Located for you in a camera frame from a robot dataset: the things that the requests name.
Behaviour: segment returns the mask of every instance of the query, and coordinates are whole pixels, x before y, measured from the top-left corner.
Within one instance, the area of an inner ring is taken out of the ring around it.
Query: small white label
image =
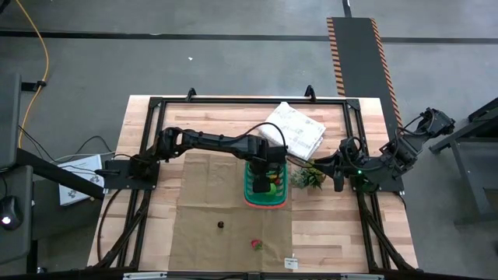
[[[284,266],[288,269],[297,269],[299,267],[295,258],[286,257],[283,262]]]

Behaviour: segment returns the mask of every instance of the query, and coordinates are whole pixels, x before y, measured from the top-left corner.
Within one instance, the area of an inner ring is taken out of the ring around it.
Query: yellow cable
[[[31,20],[30,15],[28,14],[28,12],[26,12],[26,10],[24,9],[24,7],[21,4],[21,2],[19,0],[16,0],[16,2],[17,2],[17,5],[19,5],[19,7],[21,8],[21,10],[23,10],[23,13],[26,16],[26,18],[30,21],[31,26],[33,27],[33,29],[35,30],[35,32],[38,35],[38,38],[40,38],[41,45],[44,47],[45,60],[47,61],[47,64],[45,66],[44,77],[41,80],[44,81],[44,82],[46,82],[46,78],[47,78],[47,74],[48,74],[48,65],[50,64],[50,58],[48,57],[47,46],[45,46],[44,38],[41,37],[40,32],[38,32],[37,26],[34,24],[33,20]],[[43,86],[38,86],[37,92],[34,94],[33,98],[31,99],[30,105],[28,105],[26,113],[24,114],[23,123],[21,124],[21,128],[23,128],[23,129],[24,129],[24,125],[26,124],[26,120],[28,118],[28,115],[30,114],[31,105],[33,105],[34,100],[38,97],[38,95],[40,95],[42,88],[43,88]],[[23,130],[21,130],[19,132],[19,143],[18,143],[18,146],[20,148],[22,148],[22,141],[23,141]]]

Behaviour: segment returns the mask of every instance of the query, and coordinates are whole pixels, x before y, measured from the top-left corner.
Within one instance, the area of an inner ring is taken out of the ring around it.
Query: green basket
[[[276,171],[266,173],[267,176],[276,174]],[[263,206],[278,208],[276,206],[284,204],[287,199],[287,165],[283,165],[279,174],[280,184],[276,185],[276,192],[274,194],[258,193],[252,191],[252,182],[254,181],[254,174],[251,172],[249,163],[246,163],[244,172],[244,198],[248,204],[252,206]]]

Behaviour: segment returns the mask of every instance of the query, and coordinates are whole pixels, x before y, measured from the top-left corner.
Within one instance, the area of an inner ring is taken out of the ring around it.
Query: red object
[[[261,241],[261,240],[252,240],[251,241],[251,247],[254,250],[261,250],[263,248],[263,241]]]

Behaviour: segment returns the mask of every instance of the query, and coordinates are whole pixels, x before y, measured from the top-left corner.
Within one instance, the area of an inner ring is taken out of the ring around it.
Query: yellow and black striped tape
[[[332,18],[327,18],[328,39],[330,40],[330,51],[334,63],[335,84],[337,85],[337,94],[345,96],[344,81],[342,80],[341,62],[339,60],[339,51],[337,40],[335,39],[334,23]]]
[[[377,47],[379,48],[379,54],[381,55],[382,66],[384,67],[384,74],[386,75],[386,82],[388,83],[389,94],[391,94],[392,106],[395,109],[396,121],[398,126],[402,127],[402,116],[399,113],[398,101],[396,100],[395,89],[392,86],[391,75],[389,75],[388,63],[386,62],[386,57],[384,55],[384,48],[381,43],[381,36],[379,35],[379,30],[377,29],[377,23],[375,19],[370,19],[372,21],[373,33],[375,34],[375,39],[377,40]]]

